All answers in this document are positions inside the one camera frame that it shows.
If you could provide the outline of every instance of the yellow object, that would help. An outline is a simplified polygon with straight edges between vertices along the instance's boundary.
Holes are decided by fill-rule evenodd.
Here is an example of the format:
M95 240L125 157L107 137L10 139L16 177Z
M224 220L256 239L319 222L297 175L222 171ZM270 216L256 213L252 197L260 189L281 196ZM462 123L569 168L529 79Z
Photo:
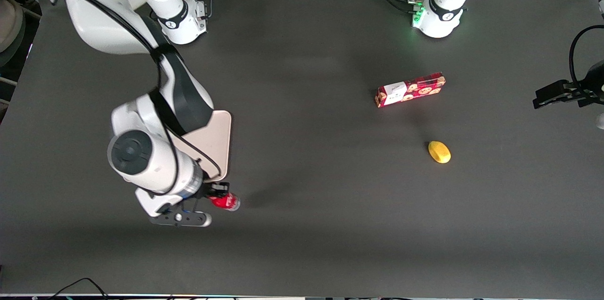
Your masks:
M447 163L451 160L451 152L447 146L439 141L431 141L428 144L428 152L438 163Z

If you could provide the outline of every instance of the gray table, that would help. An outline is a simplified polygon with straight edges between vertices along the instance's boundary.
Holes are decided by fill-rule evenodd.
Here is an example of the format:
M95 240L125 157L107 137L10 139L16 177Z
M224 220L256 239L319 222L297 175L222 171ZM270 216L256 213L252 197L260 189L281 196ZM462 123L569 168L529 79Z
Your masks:
M243 205L207 229L151 225L106 162L110 112L151 89L151 59L95 51L45 6L0 127L2 290L90 276L110 293L604 297L603 110L531 104L568 78L596 0L467 6L433 40L382 0L215 0L210 33L179 50L233 113ZM602 39L581 40L578 73ZM436 71L440 94L373 104Z

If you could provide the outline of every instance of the red can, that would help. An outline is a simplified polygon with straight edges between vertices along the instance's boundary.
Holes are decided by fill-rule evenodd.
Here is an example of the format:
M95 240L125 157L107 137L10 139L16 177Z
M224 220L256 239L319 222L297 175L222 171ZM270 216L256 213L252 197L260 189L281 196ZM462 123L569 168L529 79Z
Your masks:
M235 212L235 210L238 210L239 206L241 205L239 197L232 192L229 192L224 197L209 197L209 199L212 200L214 206L226 209L229 212Z

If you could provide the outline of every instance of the black strap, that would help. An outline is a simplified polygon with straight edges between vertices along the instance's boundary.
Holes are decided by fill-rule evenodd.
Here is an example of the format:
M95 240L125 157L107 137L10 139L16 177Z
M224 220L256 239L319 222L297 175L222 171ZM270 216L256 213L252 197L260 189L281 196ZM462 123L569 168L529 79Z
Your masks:
M188 4L186 1L183 1L183 8L181 9L181 12L179 12L176 16L174 16L172 18L158 17L157 19L163 25L165 25L168 29L176 29L181 24L181 21L183 21L185 18L187 18L187 14L188 14Z
M157 116L159 119L168 126L168 128L172 129L178 136L183 136L187 132L183 129L183 126L178 122L176 115L174 115L170 105L162 96L159 89L155 88L151 92L149 92L149 98L151 98L151 102L155 105L155 109L157 111Z
M435 14L438 15L438 18L442 21L450 21L453 17L457 16L457 14L462 10L462 8L456 8L455 10L447 10L446 8L441 8L436 4L434 0L428 0L430 3L430 8L434 11Z
M166 53L178 54L178 50L176 50L176 48L172 44L164 42L160 43L156 48L149 51L149 55L151 55L151 58L153 59L153 61L155 61L155 63L161 62L163 55Z

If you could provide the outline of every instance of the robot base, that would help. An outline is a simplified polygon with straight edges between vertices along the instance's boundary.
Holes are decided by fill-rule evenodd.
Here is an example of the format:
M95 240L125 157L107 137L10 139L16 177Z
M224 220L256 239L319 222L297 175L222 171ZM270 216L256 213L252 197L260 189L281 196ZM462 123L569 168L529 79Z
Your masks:
M218 169L206 158L179 139L173 139L178 149L194 160L198 158L201 160L199 161L199 166L211 177L206 182L220 181L227 175L229 146L231 142L231 120L232 117L228 111L214 110L207 126L183 136L185 140L205 152L207 156L220 166L220 170L222 171L220 175L218 175Z
M438 14L430 8L429 4L425 4L426 10L419 17L419 21L413 21L412 27L420 29L426 36L432 38L443 38L448 36L457 25L463 10L448 21L442 21L438 18Z

